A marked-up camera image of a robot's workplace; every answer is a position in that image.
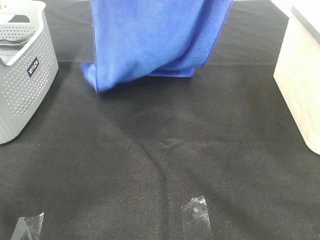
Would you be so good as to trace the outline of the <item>blue microfibre towel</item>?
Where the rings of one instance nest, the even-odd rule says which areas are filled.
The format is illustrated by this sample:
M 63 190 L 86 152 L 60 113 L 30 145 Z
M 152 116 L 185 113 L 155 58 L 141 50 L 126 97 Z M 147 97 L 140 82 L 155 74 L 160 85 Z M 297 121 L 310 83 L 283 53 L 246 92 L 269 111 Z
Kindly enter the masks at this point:
M 145 76 L 190 78 L 215 47 L 230 0 L 92 0 L 94 61 L 84 63 L 98 92 Z

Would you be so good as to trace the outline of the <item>grey towel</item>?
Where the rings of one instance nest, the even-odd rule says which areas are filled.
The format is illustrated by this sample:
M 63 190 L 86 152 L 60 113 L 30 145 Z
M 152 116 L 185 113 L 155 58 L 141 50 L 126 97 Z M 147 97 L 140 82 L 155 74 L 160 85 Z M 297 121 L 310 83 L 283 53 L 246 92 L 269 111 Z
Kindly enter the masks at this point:
M 26 35 L 16 39 L 1 39 L 0 40 L 0 62 L 7 64 L 31 39 L 31 36 Z

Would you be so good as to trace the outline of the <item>black table cloth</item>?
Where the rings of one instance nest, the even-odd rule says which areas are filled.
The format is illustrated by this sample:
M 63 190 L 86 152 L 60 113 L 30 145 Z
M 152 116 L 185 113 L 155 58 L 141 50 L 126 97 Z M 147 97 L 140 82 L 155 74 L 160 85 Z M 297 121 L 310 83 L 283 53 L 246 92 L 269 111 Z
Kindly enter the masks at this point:
M 0 147 L 0 237 L 44 215 L 43 240 L 181 240 L 181 206 L 204 196 L 215 240 L 317 240 L 320 157 L 273 74 L 288 17 L 236 0 L 191 78 L 144 77 L 97 94 L 86 0 L 48 0 L 58 73 Z

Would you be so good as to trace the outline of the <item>grey perforated laundry basket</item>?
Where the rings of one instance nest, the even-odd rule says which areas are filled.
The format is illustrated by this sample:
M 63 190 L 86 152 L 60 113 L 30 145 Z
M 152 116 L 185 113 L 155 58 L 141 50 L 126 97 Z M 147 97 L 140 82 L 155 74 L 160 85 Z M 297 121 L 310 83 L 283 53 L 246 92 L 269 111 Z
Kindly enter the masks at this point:
M 0 39 L 30 36 L 7 63 L 0 63 L 0 143 L 16 138 L 34 115 L 58 72 L 58 61 L 40 0 L 9 0 L 0 10 Z

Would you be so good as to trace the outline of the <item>white plastic storage basket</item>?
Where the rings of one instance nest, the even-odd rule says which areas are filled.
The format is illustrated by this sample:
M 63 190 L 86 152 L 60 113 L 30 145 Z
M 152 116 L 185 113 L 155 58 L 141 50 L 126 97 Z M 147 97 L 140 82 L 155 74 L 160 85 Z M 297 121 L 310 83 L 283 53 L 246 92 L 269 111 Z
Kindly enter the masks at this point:
M 320 2 L 297 0 L 273 77 L 307 147 L 320 152 Z

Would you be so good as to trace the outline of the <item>clear tape strip left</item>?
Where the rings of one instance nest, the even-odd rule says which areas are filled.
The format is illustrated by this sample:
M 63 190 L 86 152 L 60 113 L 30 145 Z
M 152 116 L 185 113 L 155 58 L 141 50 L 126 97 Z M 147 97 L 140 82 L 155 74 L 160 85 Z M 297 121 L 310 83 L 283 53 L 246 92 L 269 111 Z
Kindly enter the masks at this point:
M 16 223 L 11 240 L 39 240 L 43 220 L 43 212 L 36 216 L 20 217 Z

